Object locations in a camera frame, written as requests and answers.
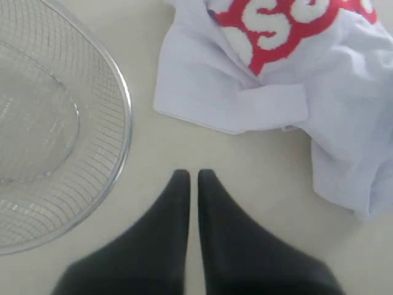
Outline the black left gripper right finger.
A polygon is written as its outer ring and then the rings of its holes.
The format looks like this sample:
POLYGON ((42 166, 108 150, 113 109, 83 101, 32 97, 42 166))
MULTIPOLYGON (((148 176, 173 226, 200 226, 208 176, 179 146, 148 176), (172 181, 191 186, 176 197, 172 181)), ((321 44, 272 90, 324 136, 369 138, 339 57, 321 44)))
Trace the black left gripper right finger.
POLYGON ((198 223, 207 294, 339 294, 318 259, 259 226, 215 172, 198 173, 198 223))

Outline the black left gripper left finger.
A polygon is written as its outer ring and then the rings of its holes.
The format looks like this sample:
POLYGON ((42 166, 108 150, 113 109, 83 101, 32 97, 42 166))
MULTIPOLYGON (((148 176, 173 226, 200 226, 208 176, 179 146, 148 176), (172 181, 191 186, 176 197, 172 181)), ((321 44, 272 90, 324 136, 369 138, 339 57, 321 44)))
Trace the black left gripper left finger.
POLYGON ((190 174, 173 172, 150 209, 127 231, 71 264, 53 294, 183 294, 190 174))

